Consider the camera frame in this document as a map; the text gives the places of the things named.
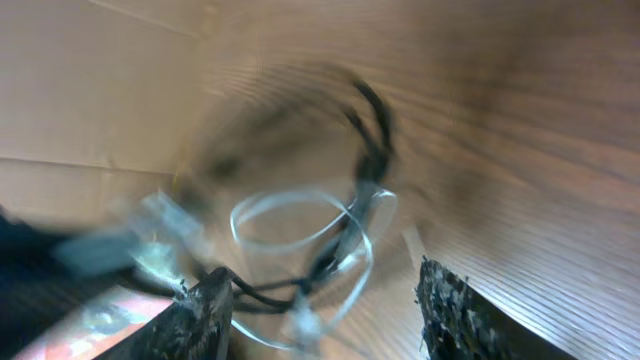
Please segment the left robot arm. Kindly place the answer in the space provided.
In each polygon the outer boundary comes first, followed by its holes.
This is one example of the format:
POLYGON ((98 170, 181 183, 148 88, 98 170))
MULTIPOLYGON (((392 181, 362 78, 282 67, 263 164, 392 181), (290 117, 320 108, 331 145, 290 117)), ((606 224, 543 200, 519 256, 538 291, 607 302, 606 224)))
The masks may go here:
POLYGON ((1 357, 127 281, 139 244, 126 228, 64 231, 1 217, 1 357))

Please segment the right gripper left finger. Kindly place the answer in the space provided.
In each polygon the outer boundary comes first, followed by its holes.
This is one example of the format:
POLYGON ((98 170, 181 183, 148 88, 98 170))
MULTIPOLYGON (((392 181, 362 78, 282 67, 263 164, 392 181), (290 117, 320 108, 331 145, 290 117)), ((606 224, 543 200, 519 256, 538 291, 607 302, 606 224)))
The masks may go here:
POLYGON ((231 272, 219 267, 96 360, 225 360, 231 335, 231 272))

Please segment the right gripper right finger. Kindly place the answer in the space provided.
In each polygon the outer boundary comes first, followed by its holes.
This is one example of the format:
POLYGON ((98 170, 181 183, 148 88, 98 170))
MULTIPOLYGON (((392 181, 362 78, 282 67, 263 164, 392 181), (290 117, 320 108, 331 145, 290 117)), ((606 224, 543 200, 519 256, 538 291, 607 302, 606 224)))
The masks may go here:
POLYGON ((422 258, 416 303, 429 359, 570 360, 436 260, 422 258))

